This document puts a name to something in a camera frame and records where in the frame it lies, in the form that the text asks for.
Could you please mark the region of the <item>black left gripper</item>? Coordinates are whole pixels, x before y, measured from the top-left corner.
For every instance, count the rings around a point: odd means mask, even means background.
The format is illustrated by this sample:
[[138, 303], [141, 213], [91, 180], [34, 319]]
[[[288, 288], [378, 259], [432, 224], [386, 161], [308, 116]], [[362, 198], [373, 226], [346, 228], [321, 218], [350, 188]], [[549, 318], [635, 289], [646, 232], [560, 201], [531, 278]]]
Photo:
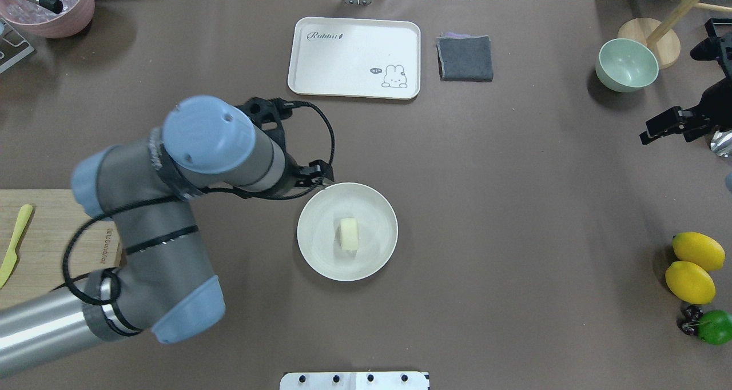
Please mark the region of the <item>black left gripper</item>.
[[[313, 109], [324, 121], [330, 137], [328, 161], [316, 159], [307, 166], [296, 163], [286, 150], [283, 121], [300, 107]], [[255, 184], [242, 186], [241, 190], [251, 197], [261, 199], [296, 199], [316, 188], [332, 186], [335, 183], [333, 161], [335, 157], [335, 133], [324, 112], [308, 101], [287, 101], [282, 98], [263, 99], [254, 97], [237, 107], [259, 130], [273, 142], [273, 160], [270, 173], [273, 178], [263, 177]]]

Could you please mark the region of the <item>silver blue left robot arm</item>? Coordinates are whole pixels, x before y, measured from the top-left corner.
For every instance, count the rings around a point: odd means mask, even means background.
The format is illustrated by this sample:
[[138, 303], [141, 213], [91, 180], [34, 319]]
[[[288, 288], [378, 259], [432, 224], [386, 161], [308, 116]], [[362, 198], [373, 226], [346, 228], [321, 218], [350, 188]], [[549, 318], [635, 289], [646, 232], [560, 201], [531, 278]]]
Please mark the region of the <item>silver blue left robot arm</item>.
[[[282, 121], [308, 101], [253, 97], [240, 106], [198, 95], [177, 104], [146, 139], [113, 145], [81, 161], [71, 191], [88, 221], [63, 250], [63, 283], [2, 311], [2, 377], [146, 330], [173, 344], [225, 314], [191, 200], [209, 194], [291, 200], [333, 180], [332, 164], [306, 166], [286, 150]], [[112, 221], [125, 264], [72, 276], [84, 231]]]

